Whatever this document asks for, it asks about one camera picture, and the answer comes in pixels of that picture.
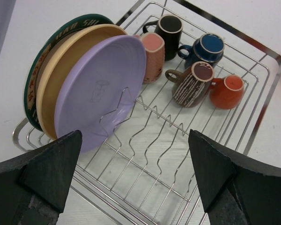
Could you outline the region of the tan plate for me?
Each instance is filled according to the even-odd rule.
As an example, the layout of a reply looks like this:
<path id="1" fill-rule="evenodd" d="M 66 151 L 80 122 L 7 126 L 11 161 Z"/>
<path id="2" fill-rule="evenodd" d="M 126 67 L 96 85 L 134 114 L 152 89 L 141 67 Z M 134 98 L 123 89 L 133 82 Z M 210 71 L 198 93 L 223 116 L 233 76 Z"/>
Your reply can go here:
<path id="1" fill-rule="evenodd" d="M 54 112 L 59 91 L 77 61 L 101 41 L 127 32 L 113 24 L 100 24 L 71 35 L 52 55 L 43 69 L 37 89 L 36 109 L 42 131 L 52 140 L 57 139 Z"/>

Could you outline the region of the pink textured cup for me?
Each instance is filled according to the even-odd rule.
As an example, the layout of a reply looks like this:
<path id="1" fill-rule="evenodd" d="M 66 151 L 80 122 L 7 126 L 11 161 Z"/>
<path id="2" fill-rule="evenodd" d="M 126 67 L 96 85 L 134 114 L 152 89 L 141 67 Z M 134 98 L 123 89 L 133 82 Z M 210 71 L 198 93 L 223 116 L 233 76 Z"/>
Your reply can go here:
<path id="1" fill-rule="evenodd" d="M 165 62 L 165 42 L 164 39 L 154 32 L 133 35 L 137 37 L 146 50 L 147 62 L 143 83 L 152 83 L 161 76 Z"/>

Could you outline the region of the purple plate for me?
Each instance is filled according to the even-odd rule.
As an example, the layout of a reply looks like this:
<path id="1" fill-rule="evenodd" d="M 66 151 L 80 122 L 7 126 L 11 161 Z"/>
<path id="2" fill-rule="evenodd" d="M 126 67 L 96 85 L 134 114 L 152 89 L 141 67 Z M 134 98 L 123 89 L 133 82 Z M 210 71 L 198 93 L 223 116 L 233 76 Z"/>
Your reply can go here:
<path id="1" fill-rule="evenodd" d="M 145 48 L 134 36 L 110 37 L 90 48 L 60 89 L 54 113 L 56 135 L 80 130 L 82 151 L 100 146 L 133 107 L 145 69 Z"/>

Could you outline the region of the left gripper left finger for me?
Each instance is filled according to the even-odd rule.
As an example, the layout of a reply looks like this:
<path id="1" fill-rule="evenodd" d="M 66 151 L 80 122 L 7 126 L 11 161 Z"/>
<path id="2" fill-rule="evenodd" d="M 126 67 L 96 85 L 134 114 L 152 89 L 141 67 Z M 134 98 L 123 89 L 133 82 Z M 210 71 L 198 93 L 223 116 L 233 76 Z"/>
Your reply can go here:
<path id="1" fill-rule="evenodd" d="M 0 225 L 55 225 L 81 151 L 79 130 L 0 162 Z"/>

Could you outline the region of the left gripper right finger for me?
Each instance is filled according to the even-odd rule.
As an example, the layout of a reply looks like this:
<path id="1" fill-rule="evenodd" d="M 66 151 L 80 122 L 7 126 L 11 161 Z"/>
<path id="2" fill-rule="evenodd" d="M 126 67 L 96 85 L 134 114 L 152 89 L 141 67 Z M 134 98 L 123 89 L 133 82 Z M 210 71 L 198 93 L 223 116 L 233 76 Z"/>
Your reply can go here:
<path id="1" fill-rule="evenodd" d="M 212 225 L 281 225 L 281 168 L 190 130 L 189 149 Z"/>

